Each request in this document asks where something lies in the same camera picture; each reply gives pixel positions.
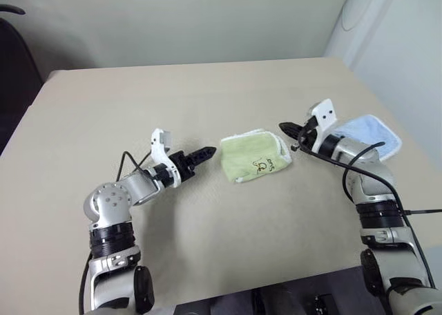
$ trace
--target beige table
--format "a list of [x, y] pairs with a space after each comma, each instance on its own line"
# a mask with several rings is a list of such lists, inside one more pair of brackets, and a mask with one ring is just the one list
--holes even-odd
[[[142, 157], [155, 127], [189, 152], [255, 128], [281, 134], [279, 122], [304, 122], [327, 97], [342, 120], [372, 113], [394, 129], [404, 145], [388, 166], [404, 205], [440, 207], [441, 174], [337, 59], [56, 72], [0, 158], [0, 312], [77, 311], [84, 198], [114, 180], [122, 151]], [[292, 157], [284, 171], [230, 184], [218, 153], [180, 188], [133, 210], [157, 306], [359, 265], [359, 221], [342, 171]], [[424, 247], [442, 244], [438, 220], [412, 219]]]

